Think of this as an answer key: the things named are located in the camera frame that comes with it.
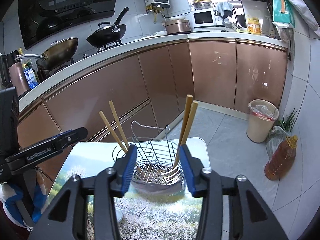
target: table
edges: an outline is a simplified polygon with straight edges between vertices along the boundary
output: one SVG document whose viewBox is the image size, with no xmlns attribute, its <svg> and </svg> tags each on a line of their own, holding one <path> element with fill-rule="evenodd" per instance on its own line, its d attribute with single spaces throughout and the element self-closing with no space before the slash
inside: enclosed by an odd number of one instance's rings
<svg viewBox="0 0 320 240">
<path fill-rule="evenodd" d="M 188 138 L 193 157 L 210 167 L 207 147 L 201 138 Z M 117 143 L 77 143 L 63 164 L 49 193 L 52 200 L 73 174 L 82 178 L 95 176 L 113 166 L 112 152 Z M 119 231 L 123 240 L 195 239 L 202 198 L 194 199 L 188 189 L 175 195 L 152 196 L 138 193 L 131 185 L 123 198 L 115 198 L 115 206 L 123 213 Z M 93 238 L 93 196 L 88 203 L 88 238 Z"/>
</svg>

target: screw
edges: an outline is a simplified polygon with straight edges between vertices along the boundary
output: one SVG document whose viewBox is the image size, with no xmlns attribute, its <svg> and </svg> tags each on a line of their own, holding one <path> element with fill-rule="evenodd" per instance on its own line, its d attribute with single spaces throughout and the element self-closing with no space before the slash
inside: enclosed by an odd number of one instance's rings
<svg viewBox="0 0 320 240">
<path fill-rule="evenodd" d="M 212 170 L 211 170 L 210 168 L 202 168 L 202 172 L 203 172 L 204 174 L 209 174 L 209 173 L 212 172 Z"/>
<path fill-rule="evenodd" d="M 106 172 L 107 172 L 107 174 L 112 174 L 112 173 L 116 172 L 116 170 L 114 168 L 107 168 Z"/>
<path fill-rule="evenodd" d="M 79 180 L 79 176 L 78 175 L 72 175 L 72 181 L 77 181 Z"/>
<path fill-rule="evenodd" d="M 238 175 L 238 176 L 237 176 L 237 180 L 240 181 L 240 182 L 244 182 L 244 181 L 247 180 L 247 177 L 244 176 L 244 175 Z"/>
</svg>

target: dish rack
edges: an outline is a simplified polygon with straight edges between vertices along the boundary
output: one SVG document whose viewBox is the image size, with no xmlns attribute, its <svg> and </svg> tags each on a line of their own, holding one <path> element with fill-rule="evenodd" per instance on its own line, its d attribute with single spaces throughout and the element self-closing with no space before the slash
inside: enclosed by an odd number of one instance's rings
<svg viewBox="0 0 320 240">
<path fill-rule="evenodd" d="M 165 140 L 138 137 L 134 133 L 133 126 L 138 125 L 144 128 L 159 129 L 165 131 Z M 132 185 L 145 194 L 165 194 L 171 195 L 184 190 L 184 174 L 180 162 L 174 167 L 174 162 L 178 150 L 178 145 L 167 138 L 166 128 L 159 128 L 139 124 L 132 121 L 131 131 L 133 136 L 129 144 L 137 147 L 137 167 L 134 169 Z M 112 157 L 115 161 L 125 155 L 124 151 L 117 145 Z"/>
</svg>

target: trash can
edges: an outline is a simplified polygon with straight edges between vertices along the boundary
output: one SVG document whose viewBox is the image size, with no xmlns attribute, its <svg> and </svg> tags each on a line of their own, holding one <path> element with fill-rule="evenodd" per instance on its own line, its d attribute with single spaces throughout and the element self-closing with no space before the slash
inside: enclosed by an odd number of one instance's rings
<svg viewBox="0 0 320 240">
<path fill-rule="evenodd" d="M 256 106 L 265 105 L 271 112 L 271 117 L 258 111 L 252 111 Z M 272 128 L 274 122 L 279 118 L 279 110 L 270 102 L 256 99 L 249 103 L 250 115 L 247 136 L 256 143 L 263 142 Z"/>
</svg>

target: stainless steel pot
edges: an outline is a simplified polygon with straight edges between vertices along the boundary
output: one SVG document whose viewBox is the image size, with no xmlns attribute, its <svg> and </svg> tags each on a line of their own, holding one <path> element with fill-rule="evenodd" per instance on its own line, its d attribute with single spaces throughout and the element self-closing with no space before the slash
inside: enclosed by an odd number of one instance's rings
<svg viewBox="0 0 320 240">
<path fill-rule="evenodd" d="M 78 47 L 78 38 L 71 37 L 61 41 L 54 41 L 45 52 L 38 54 L 21 54 L 15 60 L 22 58 L 37 58 L 36 64 L 44 70 L 52 70 L 69 61 Z"/>
<path fill-rule="evenodd" d="M 212 8 L 212 1 L 211 0 L 193 0 L 192 5 L 196 10 L 209 9 L 209 8 Z"/>
</svg>

